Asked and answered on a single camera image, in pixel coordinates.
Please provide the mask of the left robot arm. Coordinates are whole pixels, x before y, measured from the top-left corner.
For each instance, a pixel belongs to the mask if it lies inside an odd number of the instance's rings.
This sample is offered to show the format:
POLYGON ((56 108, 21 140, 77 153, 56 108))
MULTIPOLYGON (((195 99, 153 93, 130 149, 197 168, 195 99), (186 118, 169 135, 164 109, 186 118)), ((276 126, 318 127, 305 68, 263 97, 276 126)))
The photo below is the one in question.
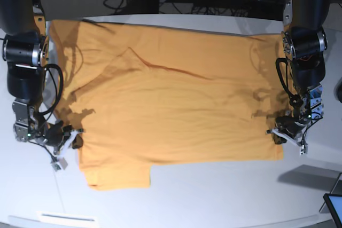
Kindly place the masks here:
POLYGON ((307 153, 306 134, 323 118, 324 52, 328 48, 323 23, 330 0, 289 0, 284 9, 282 43, 285 56, 275 62, 292 110, 267 130, 277 145, 291 143, 307 153))

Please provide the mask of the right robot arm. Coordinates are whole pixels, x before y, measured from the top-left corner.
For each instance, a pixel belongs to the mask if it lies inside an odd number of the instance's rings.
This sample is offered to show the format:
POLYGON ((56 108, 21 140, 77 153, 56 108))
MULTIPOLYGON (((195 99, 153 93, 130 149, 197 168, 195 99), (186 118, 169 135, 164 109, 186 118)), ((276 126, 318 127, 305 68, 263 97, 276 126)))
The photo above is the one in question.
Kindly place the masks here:
POLYGON ((1 0, 2 58, 7 63, 7 90, 15 97, 13 132, 17 141, 48 152, 55 171, 64 170, 69 148, 82 146, 83 129, 49 123, 61 100, 64 77, 49 62, 49 37, 41 0, 1 0))

